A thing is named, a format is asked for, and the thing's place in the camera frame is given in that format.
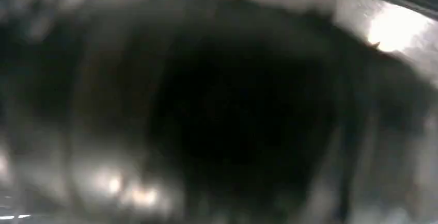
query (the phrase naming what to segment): reflective surface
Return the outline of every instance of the reflective surface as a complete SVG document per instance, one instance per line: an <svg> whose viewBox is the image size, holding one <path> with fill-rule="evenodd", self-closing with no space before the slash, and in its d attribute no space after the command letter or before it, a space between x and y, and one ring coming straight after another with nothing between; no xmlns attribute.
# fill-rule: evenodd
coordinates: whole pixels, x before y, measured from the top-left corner
<svg viewBox="0 0 438 224"><path fill-rule="evenodd" d="M83 0L65 0L57 5L61 10L74 10L74 7ZM96 5L117 5L135 0L92 0ZM422 73L431 77L438 83L438 40L435 37L438 32L436 21L414 13L405 8L395 6L381 0L257 0L270 5L279 5L291 9L305 9L307 7L321 7L322 9L335 9L336 21L354 31L364 40L370 43L380 43L379 49L403 55L406 60ZM19 13L26 0L16 0L14 13ZM50 23L53 14L42 13L31 29L36 36L43 34L47 28L44 24ZM14 221L11 223L82 223L74 214L65 213L65 206L72 207L84 205L91 212L100 212L112 209L112 213L105 212L107 217L96 218L93 215L83 216L84 219L99 219L98 222L125 223L135 219L114 219L112 214L135 211L140 215L158 215L163 219L173 218L181 209L184 198L182 182L178 178L172 178L173 173L166 172L162 165L171 163L166 158L148 158L144 156L147 148L127 147L123 139L139 139L140 134L133 132L128 137L118 137L117 131L112 134L104 134L93 137L84 124L78 124L77 137L74 145L69 148L73 152L73 165L66 168L62 154L64 150L60 140L67 139L57 125L61 121L45 123L41 120L14 120L26 125L26 132L18 137L6 137L0 133L0 184L2 195L0 196L0 223L2 221ZM415 205L418 215L424 223L432 223L438 219L435 210L438 209L438 188L433 182L438 179L438 173L433 165L437 162L436 154L438 147L435 140L434 124L436 120L430 120L429 127L431 137L421 137L426 140L420 148L407 148L403 146L382 147L374 156L372 175L368 176L361 191L357 193L359 200L352 217L352 223L401 223L412 222L409 220L406 204L410 202L405 198L408 194L394 189L412 188L411 182L403 177L405 170L413 170L418 166L416 181L421 192L421 199ZM13 163L8 154L10 139L33 139L35 143L20 151L28 151L28 154L20 154L18 160ZM419 149L413 154L406 150ZM385 151L391 150L391 159L385 159ZM145 161L157 161L162 159L157 167L151 166L151 171L144 175L138 171L139 164ZM79 196L76 199L69 193L75 191ZM324 198L326 192L321 190ZM199 208L209 211L208 203ZM208 221L228 223L227 213L232 210L221 209L216 216L209 216ZM248 222L245 213L240 216L242 223Z"/></svg>

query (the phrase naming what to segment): metal surface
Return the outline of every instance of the metal surface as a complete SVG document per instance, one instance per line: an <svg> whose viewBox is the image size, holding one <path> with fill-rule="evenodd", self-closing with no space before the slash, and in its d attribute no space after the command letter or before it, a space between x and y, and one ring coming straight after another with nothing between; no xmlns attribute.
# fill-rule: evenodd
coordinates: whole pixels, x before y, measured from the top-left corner
<svg viewBox="0 0 438 224"><path fill-rule="evenodd" d="M63 7L72 7L80 0L71 0ZM94 0L99 5L116 5L133 0ZM290 9L318 8L335 10L335 18L339 25L352 30L364 40L371 43L380 43L379 48L389 53L399 53L418 69L419 72L438 83L438 23L421 14L400 6L395 6L382 0L257 0L269 5L282 6ZM60 140L66 139L63 134L48 132L50 127L58 123L41 123L39 120L19 120L28 125L28 130L34 133L20 134L21 137L6 137L0 133L0 179L2 193L0 195L0 224L7 223L82 223L81 217L72 216L63 212L63 206L69 206L71 199L68 193L68 183L65 182L65 168L61 166L64 154L59 146ZM426 140L434 140L434 133ZM10 162L8 149L10 139L32 138L34 147L29 147L31 152L22 155L18 161ZM124 206L134 206L134 209L148 209L153 206L154 211L166 216L171 209L177 208L182 194L178 191L178 180L168 180L174 185L163 185L165 179L155 179L148 182L136 171L136 164L142 162L142 156L135 154L137 149L127 148L118 143L120 137L107 134L96 138L94 144L78 145L76 154L92 151L94 154L85 156L89 160L76 159L73 180L80 185L77 190L81 195L88 196L82 199L88 207L104 206L113 209L122 209ZM105 144L105 150L96 152L96 147ZM416 202L419 211L419 220L431 223L438 219L435 209L438 208L438 191L433 182L438 179L435 169L430 169L435 164L438 151L433 142L417 154L423 154L420 159L422 185L419 187L420 201ZM371 167L376 174L369 175L363 189L358 192L359 200L352 217L352 223L412 223L407 214L406 205L410 201L405 198L408 194L394 189L411 187L403 178L404 170L412 170L410 162L414 158L407 155L408 148L378 149L381 154L374 155L376 161ZM392 159L383 159L385 151L392 150ZM119 194L120 202L112 201L114 194ZM55 199L58 205L53 205L47 196ZM210 222L227 223L227 211L223 209L217 216L209 219ZM119 223L128 223L135 220L120 220Z"/></svg>

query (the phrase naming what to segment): bright light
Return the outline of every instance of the bright light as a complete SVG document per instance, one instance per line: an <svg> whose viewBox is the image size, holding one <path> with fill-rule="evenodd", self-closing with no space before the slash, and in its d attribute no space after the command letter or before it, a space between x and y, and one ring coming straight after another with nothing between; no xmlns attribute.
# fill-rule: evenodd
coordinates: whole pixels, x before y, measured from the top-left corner
<svg viewBox="0 0 438 224"><path fill-rule="evenodd" d="M119 178L113 178L109 182L109 189L111 193L117 193L121 188L121 181Z"/></svg>
<svg viewBox="0 0 438 224"><path fill-rule="evenodd" d="M158 199L158 192L156 189L135 190L132 196L135 203L151 206L156 203Z"/></svg>
<svg viewBox="0 0 438 224"><path fill-rule="evenodd" d="M380 43L378 49L385 52L401 51L428 23L429 19L417 12L388 4L371 22L368 41Z"/></svg>

